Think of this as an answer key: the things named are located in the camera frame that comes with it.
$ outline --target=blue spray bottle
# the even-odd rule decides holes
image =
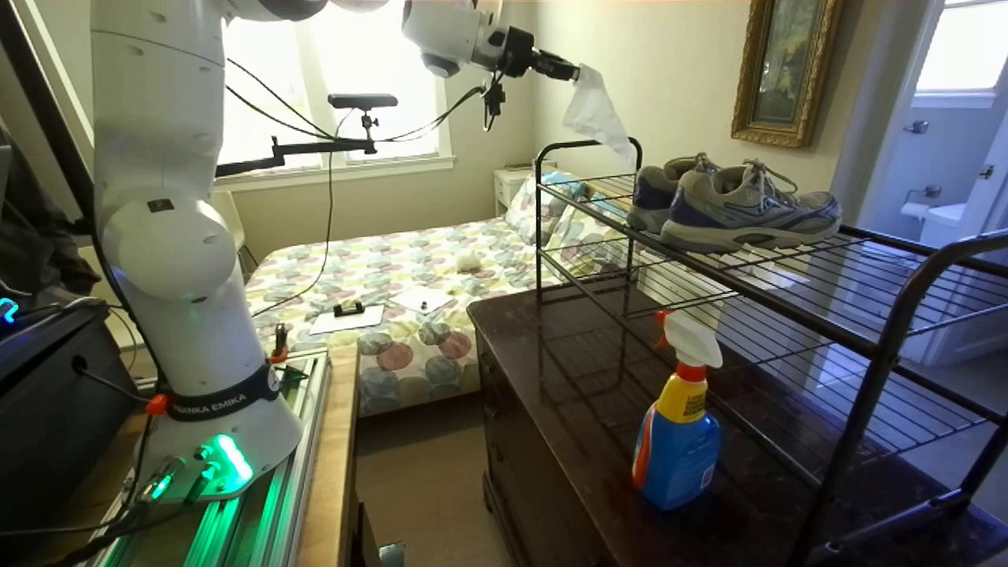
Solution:
[[[673,509],[715,478],[720,426],[707,412],[707,368],[720,367],[720,347],[715,331],[684,312],[659,312],[659,324],[677,368],[644,415],[630,473],[645,502]]]

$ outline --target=window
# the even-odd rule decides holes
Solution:
[[[991,96],[1008,56],[1008,0],[944,0],[917,96]]]
[[[222,164],[270,157],[270,137],[309,142],[315,126],[344,140],[363,140],[363,115],[333,110],[329,96],[398,99],[398,106],[371,110],[371,121],[377,121],[371,128],[377,156],[333,156],[336,166],[442,156],[442,132],[424,128],[443,106],[442,83],[422,66],[418,48],[399,34],[399,17],[402,0],[392,0],[371,13],[329,7],[306,22],[229,22],[224,31],[224,52],[233,60],[227,86],[298,132],[227,96]],[[326,156],[295,156],[288,164],[312,171],[326,164]]]

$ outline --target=framed picture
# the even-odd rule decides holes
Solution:
[[[753,0],[730,137],[756,146],[813,142],[844,0]]]

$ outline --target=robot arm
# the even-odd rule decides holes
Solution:
[[[536,68],[561,83],[578,78],[578,66],[540,52],[529,31],[503,28],[495,17],[458,0],[406,0],[402,31],[422,48],[424,66],[437,76],[454,76],[460,64],[478,64],[503,76]]]
[[[227,20],[309,20],[326,0],[94,0],[94,244],[122,307],[167,382],[138,485],[170,502],[246,493],[285,464],[304,432],[259,347],[235,248],[212,208],[224,132]],[[498,28],[458,0],[406,0],[406,34],[454,72],[478,64],[578,78],[536,52],[533,34]]]

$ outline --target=sneaker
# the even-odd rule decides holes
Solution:
[[[644,166],[633,181],[630,228],[662,234],[679,175],[698,164],[710,164],[707,156],[672,157],[665,166]]]
[[[758,162],[691,171],[662,223],[662,241],[697,253],[751,245],[803,245],[838,230],[838,202],[798,186]]]

